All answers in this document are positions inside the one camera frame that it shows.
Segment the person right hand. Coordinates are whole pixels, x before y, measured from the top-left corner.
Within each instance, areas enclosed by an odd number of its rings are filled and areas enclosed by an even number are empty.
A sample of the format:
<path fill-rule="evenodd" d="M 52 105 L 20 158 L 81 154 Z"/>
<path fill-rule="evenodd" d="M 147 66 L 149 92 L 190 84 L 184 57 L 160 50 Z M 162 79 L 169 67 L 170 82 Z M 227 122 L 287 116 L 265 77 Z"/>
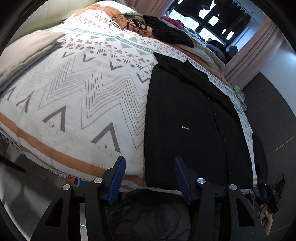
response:
<path fill-rule="evenodd" d="M 273 225 L 273 213 L 268 212 L 265 204 L 260 205 L 259 220 L 263 224 L 266 235 L 269 235 Z"/>

